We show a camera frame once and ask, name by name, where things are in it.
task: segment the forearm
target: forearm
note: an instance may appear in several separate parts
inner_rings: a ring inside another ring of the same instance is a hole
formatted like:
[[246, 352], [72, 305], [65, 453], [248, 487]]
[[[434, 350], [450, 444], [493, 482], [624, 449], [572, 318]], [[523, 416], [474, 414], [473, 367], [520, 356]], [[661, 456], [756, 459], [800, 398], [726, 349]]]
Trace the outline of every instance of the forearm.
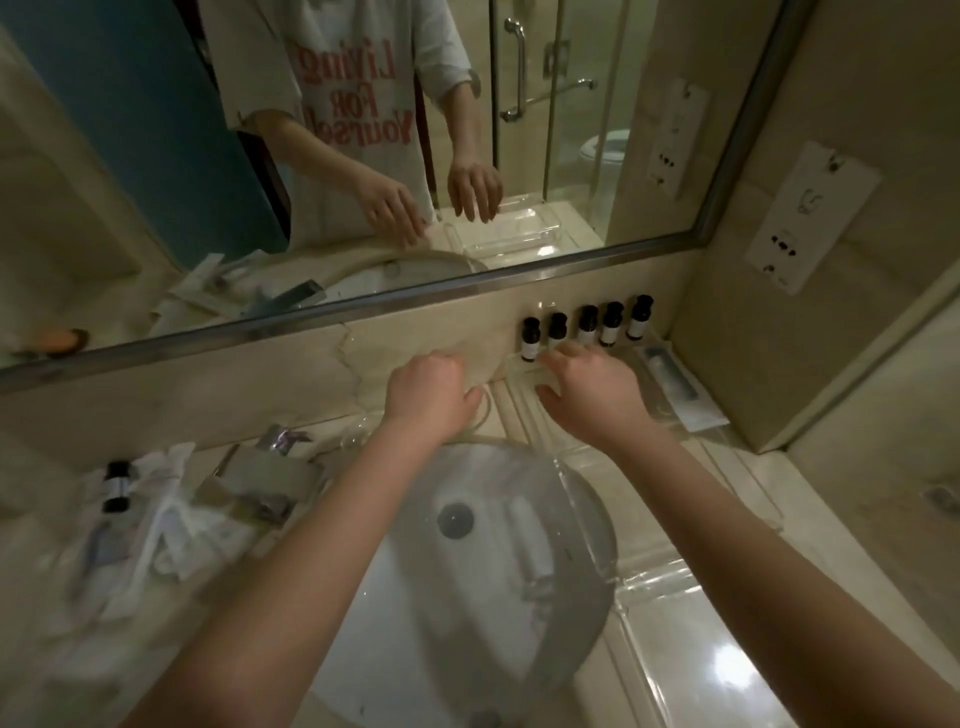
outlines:
[[651, 425], [612, 454], [799, 724], [946, 726], [957, 695]]
[[480, 106], [469, 83], [451, 88], [440, 103], [454, 155], [480, 153]]
[[341, 192], [353, 193], [357, 174], [364, 167], [361, 162], [320, 141], [282, 111], [258, 111], [253, 116], [253, 124], [275, 160]]
[[183, 651], [128, 725], [286, 726], [293, 719], [410, 483], [433, 447], [383, 425]]

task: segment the person's left hand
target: person's left hand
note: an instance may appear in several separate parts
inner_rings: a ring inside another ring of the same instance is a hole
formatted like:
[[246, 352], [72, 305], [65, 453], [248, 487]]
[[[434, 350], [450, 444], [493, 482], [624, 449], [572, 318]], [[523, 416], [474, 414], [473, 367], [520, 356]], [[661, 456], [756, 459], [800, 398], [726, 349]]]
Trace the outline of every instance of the person's left hand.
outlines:
[[[478, 216], [489, 223], [503, 199], [503, 182], [496, 168], [480, 160], [475, 154], [455, 154], [446, 178], [453, 211], [463, 212], [472, 223]], [[473, 201], [476, 199], [476, 212]]]
[[461, 354], [432, 352], [394, 369], [383, 424], [397, 424], [431, 447], [449, 440], [467, 426], [483, 399], [480, 387], [464, 394], [466, 368]]

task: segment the toiletry bottle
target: toiletry bottle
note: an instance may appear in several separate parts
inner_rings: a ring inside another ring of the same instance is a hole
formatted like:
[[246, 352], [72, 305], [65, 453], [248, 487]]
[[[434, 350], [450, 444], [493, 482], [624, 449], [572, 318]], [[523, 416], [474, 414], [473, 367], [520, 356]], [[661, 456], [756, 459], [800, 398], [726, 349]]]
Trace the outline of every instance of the toiletry bottle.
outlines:
[[555, 313], [550, 317], [550, 328], [546, 332], [547, 347], [556, 349], [566, 338], [566, 314]]
[[107, 490], [104, 513], [123, 513], [130, 509], [130, 470], [131, 464], [127, 460], [114, 460], [107, 464], [107, 474], [104, 475], [104, 487]]
[[600, 346], [611, 347], [616, 343], [623, 323], [623, 303], [611, 301], [603, 312], [603, 329], [600, 331]]
[[650, 320], [650, 309], [653, 308], [653, 296], [637, 296], [634, 309], [630, 312], [630, 325], [627, 327], [627, 338], [631, 341], [639, 341], [643, 338], [643, 332], [647, 329], [647, 322]]
[[520, 357], [524, 361], [536, 361], [540, 353], [540, 319], [533, 316], [523, 319], [523, 332], [520, 334], [522, 344]]
[[600, 311], [595, 305], [585, 305], [580, 309], [580, 330], [577, 331], [578, 344], [592, 344], [596, 337], [597, 319]]

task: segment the white outlet plate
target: white outlet plate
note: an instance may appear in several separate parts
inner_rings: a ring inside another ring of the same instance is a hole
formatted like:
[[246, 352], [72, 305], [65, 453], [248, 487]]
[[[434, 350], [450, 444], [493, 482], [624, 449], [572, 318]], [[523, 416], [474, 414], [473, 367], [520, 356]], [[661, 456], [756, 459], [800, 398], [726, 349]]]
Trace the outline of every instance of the white outlet plate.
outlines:
[[674, 79], [670, 86], [666, 112], [647, 163], [647, 179], [659, 185], [673, 200], [680, 195], [709, 100], [709, 92], [684, 79]]
[[879, 172], [813, 141], [756, 232], [746, 260], [793, 296], [883, 179]]

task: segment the mirror frame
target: mirror frame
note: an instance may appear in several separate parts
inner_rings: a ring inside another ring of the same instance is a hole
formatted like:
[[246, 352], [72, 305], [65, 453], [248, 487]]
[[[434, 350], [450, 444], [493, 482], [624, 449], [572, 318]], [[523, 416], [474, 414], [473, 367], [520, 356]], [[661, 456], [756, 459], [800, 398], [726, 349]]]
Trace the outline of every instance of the mirror frame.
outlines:
[[781, 0], [773, 27], [757, 62], [754, 77], [740, 105], [723, 155], [714, 171], [697, 219], [689, 231], [597, 248], [509, 268], [482, 271], [456, 279], [320, 303], [260, 319], [231, 321], [207, 328], [139, 339], [64, 359], [25, 362], [0, 370], [0, 394], [30, 389], [52, 381], [91, 376], [118, 369], [211, 352], [251, 341], [311, 328], [342, 324], [385, 313], [417, 308], [511, 288], [538, 280], [561, 278], [632, 260], [704, 248], [720, 223], [754, 141], [773, 105], [787, 67], [804, 34], [817, 0]]

